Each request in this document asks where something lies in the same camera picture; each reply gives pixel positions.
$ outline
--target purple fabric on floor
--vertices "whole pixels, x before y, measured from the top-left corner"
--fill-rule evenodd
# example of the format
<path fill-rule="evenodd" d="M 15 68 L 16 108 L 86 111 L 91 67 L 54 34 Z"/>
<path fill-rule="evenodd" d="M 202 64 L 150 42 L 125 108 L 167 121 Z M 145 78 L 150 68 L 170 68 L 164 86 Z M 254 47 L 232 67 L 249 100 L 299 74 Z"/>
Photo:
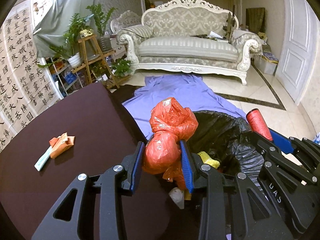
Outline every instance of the purple fabric on floor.
<path fill-rule="evenodd" d="M 149 119 L 151 110 L 161 100 L 174 97 L 183 107 L 193 112 L 210 110 L 243 117 L 245 113 L 226 99 L 216 95 L 202 77 L 190 74 L 172 74 L 145 77 L 146 86 L 137 89 L 134 97 L 123 105 L 134 117 L 143 134 L 149 139 L 152 135 Z"/>

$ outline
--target white door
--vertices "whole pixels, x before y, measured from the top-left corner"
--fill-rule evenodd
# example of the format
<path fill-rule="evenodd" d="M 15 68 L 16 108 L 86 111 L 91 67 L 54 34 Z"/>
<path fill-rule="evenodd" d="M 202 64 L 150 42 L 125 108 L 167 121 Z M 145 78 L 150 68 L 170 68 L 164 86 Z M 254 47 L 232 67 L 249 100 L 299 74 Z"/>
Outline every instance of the white door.
<path fill-rule="evenodd" d="M 317 18 L 306 0 L 284 0 L 284 3 L 284 44 L 276 77 L 299 104 L 314 64 Z"/>

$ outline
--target white flower pot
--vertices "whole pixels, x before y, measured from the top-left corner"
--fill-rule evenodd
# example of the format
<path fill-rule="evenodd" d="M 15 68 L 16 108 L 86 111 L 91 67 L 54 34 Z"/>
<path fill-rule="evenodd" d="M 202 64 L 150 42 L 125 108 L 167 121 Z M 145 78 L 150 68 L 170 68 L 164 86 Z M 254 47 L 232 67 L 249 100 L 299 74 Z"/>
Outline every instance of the white flower pot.
<path fill-rule="evenodd" d="M 78 52 L 71 58 L 67 59 L 72 68 L 79 67 L 81 65 L 80 53 Z"/>

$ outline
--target striped seat cushion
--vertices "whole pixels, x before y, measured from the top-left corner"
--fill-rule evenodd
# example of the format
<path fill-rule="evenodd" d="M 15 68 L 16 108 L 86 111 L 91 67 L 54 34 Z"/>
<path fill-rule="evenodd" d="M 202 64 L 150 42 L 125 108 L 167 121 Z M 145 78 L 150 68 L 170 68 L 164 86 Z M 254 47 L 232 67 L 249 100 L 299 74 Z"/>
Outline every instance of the striped seat cushion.
<path fill-rule="evenodd" d="M 238 51 L 231 44 L 196 37 L 156 37 L 139 46 L 140 56 L 196 57 L 236 62 Z"/>

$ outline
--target red thread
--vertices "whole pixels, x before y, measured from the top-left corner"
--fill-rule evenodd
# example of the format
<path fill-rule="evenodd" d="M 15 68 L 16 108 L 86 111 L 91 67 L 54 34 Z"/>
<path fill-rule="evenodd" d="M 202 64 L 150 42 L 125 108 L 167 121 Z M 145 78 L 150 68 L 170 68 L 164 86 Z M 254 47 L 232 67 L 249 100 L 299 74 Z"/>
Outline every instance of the red thread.
<path fill-rule="evenodd" d="M 270 130 L 263 119 L 262 114 L 259 109 L 252 109 L 247 115 L 247 120 L 251 126 L 252 131 L 261 134 L 263 137 L 267 138 L 269 141 L 273 141 Z"/>

